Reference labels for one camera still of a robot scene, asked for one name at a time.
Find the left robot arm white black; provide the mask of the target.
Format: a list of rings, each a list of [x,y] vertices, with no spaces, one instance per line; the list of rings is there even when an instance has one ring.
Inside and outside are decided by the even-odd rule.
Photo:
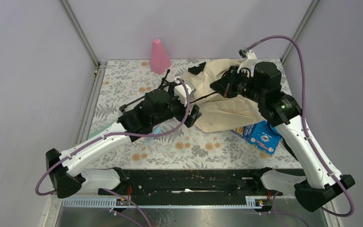
[[[81,191],[111,189],[123,194],[128,187],[127,178],[119,168],[89,169],[88,166],[102,155],[116,148],[129,145],[140,138],[169,135],[182,125],[190,128],[202,115],[197,105],[191,105],[195,89],[187,85],[171,85],[168,90],[160,87],[137,99],[138,104],[126,110],[113,123],[92,134],[91,138],[64,151],[55,148],[45,153],[47,171],[42,179],[49,177],[53,191],[59,199]],[[179,124],[167,132],[155,135],[154,127],[175,118]]]

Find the cream canvas backpack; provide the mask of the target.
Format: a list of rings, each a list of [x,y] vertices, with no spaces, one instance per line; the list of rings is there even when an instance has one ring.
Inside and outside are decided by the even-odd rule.
[[[202,113],[194,123],[202,132],[234,130],[265,120],[259,113],[257,103],[242,96],[224,98],[218,93],[213,94],[214,91],[209,86],[219,80],[231,66],[240,64],[234,59],[207,61],[197,75],[185,71],[181,76],[196,89],[190,98],[190,104],[197,105]]]

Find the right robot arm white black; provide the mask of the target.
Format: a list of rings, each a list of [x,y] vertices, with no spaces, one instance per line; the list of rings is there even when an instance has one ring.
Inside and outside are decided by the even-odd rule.
[[[304,171],[303,176],[281,173],[265,167],[256,173],[252,182],[256,194],[269,190],[294,196],[309,212],[354,186],[351,175],[342,174],[326,157],[310,132],[297,101],[281,90],[282,73],[272,62],[256,63],[248,74],[232,66],[210,88],[225,98],[245,97],[258,105],[260,115],[286,141]]]

